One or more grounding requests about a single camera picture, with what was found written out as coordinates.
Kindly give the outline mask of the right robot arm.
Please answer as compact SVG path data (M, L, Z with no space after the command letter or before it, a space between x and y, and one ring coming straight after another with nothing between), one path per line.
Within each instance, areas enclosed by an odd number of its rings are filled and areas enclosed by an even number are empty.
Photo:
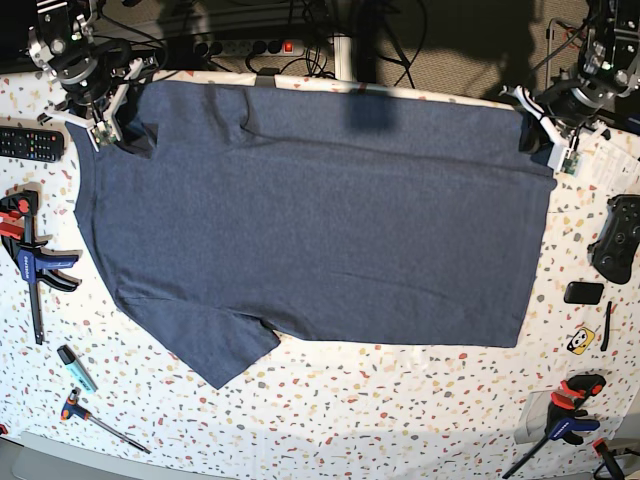
M38 123L57 120L86 131L95 151L124 141L118 111L130 89L155 74L153 56L134 54L125 38L95 39L94 24L103 19L103 1L38 1L37 23L29 28L28 54L65 92L47 105Z

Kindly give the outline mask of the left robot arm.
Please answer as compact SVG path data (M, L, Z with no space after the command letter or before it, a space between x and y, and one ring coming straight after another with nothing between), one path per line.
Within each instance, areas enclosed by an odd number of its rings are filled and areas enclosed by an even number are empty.
M537 94L524 85L505 86L501 93L519 103L523 124L519 151L535 155L547 150L547 165L559 171L577 152L583 130L606 123L599 111L616 98L639 90L639 3L637 1L589 1L582 23L530 72L547 70L552 59L579 41L578 57L570 69L549 76Z

